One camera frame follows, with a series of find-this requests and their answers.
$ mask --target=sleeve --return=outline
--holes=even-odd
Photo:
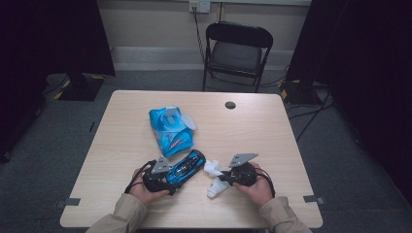
[[[148,209],[139,199],[129,194],[122,194],[116,203],[115,211],[96,221],[87,233],[135,232],[147,214]]]
[[[275,197],[259,209],[269,229],[276,233],[290,232],[312,232],[289,206],[287,197]]]

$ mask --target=person's left hand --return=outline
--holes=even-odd
[[[161,190],[159,192],[150,192],[146,189],[145,184],[143,183],[143,173],[148,170],[150,168],[146,168],[136,179],[136,181],[134,181],[133,184],[135,184],[131,187],[130,191],[128,192],[128,194],[135,196],[137,199],[139,199],[146,207],[149,207],[151,205],[151,203],[161,197],[166,196],[167,194],[169,194],[169,190]],[[134,171],[133,177],[134,175],[136,175],[137,171],[139,171],[139,169],[136,169]]]

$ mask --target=table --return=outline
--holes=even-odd
[[[228,109],[225,103],[235,103]],[[252,161],[267,171],[277,195],[289,197],[298,217],[309,227],[322,226],[292,129],[280,96],[255,93],[118,90],[90,146],[70,198],[79,206],[66,206],[63,227],[90,227],[113,212],[116,202],[131,180],[133,171],[158,159],[149,110],[178,106],[197,125],[193,149],[210,161],[219,160],[223,170],[235,153],[257,152]],[[168,158],[169,165],[190,150]],[[142,228],[266,228],[258,207],[249,197],[230,187],[214,199],[206,196],[212,179],[199,171],[174,196],[153,203]]]

